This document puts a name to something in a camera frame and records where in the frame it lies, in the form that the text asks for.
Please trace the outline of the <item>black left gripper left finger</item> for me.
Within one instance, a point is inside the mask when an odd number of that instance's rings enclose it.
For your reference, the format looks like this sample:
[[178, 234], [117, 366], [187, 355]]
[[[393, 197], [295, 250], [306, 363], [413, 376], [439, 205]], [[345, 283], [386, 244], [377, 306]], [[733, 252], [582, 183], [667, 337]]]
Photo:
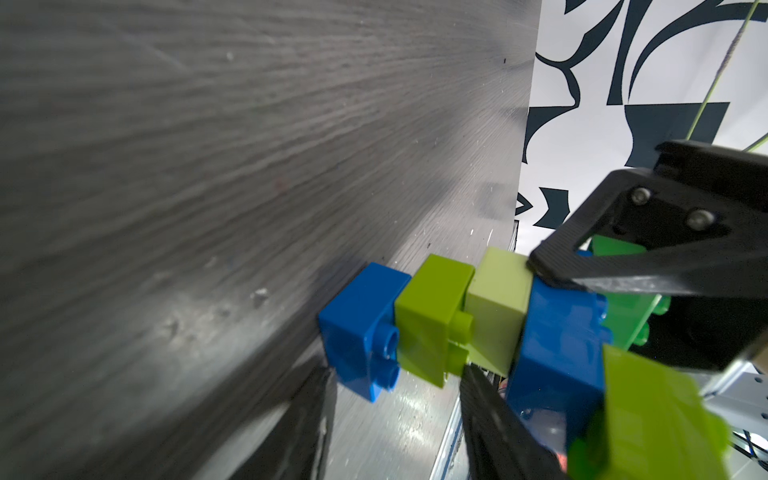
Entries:
[[332, 441], [338, 385], [329, 367], [316, 367], [289, 408], [233, 479], [323, 479]]

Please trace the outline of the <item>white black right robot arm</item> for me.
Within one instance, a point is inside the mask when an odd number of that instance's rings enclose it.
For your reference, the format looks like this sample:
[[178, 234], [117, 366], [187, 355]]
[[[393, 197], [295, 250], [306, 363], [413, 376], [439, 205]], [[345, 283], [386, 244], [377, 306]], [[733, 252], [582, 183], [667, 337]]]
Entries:
[[677, 300], [674, 331], [716, 367], [707, 406], [747, 435], [767, 432], [767, 160], [666, 141], [652, 169], [610, 173], [529, 258], [549, 286]]

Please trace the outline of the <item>blue small lego brick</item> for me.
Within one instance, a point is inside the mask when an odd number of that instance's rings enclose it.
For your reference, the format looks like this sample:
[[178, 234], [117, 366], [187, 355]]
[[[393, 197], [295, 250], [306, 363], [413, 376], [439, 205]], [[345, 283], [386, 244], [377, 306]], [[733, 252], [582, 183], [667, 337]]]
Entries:
[[410, 280], [370, 263], [317, 316], [329, 365], [346, 388], [371, 403], [399, 378], [394, 303]]

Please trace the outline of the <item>light lime lego brick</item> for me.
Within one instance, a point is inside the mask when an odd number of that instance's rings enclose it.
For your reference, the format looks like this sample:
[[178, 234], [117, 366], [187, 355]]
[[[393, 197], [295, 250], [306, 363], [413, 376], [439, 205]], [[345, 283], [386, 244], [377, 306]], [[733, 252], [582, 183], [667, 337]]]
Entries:
[[469, 360], [505, 377], [527, 316], [533, 273], [527, 257], [489, 247], [466, 291], [464, 311], [473, 317]]

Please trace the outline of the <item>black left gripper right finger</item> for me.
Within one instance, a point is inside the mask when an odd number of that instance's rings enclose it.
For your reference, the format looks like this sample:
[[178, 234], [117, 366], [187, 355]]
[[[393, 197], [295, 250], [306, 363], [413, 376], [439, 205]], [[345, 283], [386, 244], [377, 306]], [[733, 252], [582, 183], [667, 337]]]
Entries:
[[535, 440], [475, 365], [463, 369], [460, 402], [472, 479], [567, 477], [556, 456]]

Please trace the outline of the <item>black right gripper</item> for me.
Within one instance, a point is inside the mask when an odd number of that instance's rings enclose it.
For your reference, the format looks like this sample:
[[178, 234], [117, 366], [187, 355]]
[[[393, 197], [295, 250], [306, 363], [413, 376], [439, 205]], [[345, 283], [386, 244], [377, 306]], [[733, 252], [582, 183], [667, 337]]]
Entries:
[[[599, 230], [640, 252], [577, 254]], [[767, 159], [667, 142], [654, 169], [610, 173], [529, 264], [557, 288], [667, 297], [638, 353], [722, 370], [767, 328]]]

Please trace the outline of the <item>green lego brick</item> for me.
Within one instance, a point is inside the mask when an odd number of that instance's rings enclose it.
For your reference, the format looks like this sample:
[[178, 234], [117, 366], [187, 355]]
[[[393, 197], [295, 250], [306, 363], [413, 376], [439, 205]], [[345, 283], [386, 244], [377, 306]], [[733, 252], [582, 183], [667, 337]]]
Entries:
[[[594, 256], [635, 255], [646, 251], [642, 245], [595, 235], [590, 252]], [[671, 298], [659, 294], [604, 293], [608, 307], [603, 325], [613, 333], [613, 345], [622, 350], [643, 346], [649, 338], [647, 322], [652, 315], [664, 315]]]

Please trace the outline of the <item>blue long lego brick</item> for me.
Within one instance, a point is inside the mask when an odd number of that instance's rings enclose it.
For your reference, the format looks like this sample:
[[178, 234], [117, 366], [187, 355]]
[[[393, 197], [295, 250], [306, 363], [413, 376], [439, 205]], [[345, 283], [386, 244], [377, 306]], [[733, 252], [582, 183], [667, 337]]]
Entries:
[[545, 448], [564, 455], [604, 403], [605, 296], [551, 287], [532, 275], [506, 404]]

